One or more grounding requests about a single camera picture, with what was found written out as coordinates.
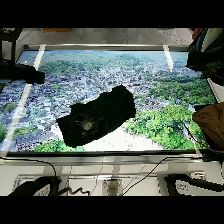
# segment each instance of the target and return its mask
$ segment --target flat screen display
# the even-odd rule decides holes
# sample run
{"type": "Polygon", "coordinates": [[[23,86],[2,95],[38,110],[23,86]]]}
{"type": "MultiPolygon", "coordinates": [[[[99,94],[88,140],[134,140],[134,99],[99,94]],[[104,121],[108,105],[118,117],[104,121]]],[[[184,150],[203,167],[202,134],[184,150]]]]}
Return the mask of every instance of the flat screen display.
{"type": "MultiPolygon", "coordinates": [[[[24,51],[17,63],[33,65],[37,53],[24,51]]],[[[188,53],[170,53],[172,67],[163,51],[45,51],[39,66],[46,73],[45,83],[32,85],[16,127],[12,123],[25,84],[6,84],[0,94],[0,149],[5,150],[9,131],[9,152],[202,148],[191,140],[184,124],[203,141],[200,128],[192,121],[194,105],[214,104],[216,99],[201,74],[185,67],[188,53]],[[68,115],[70,105],[85,104],[118,85],[133,94],[136,117],[99,140],[76,148],[66,146],[56,119],[68,115]]]]}

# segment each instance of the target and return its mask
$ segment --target sandy ground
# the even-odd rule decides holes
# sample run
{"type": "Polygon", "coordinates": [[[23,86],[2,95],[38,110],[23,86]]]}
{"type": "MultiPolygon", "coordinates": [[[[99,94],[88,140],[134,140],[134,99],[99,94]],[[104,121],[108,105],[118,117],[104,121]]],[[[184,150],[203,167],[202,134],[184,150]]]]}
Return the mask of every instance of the sandy ground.
{"type": "Polygon", "coordinates": [[[84,145],[85,151],[145,151],[163,150],[143,136],[134,136],[126,133],[122,127],[107,134],[103,138],[84,145]]]}

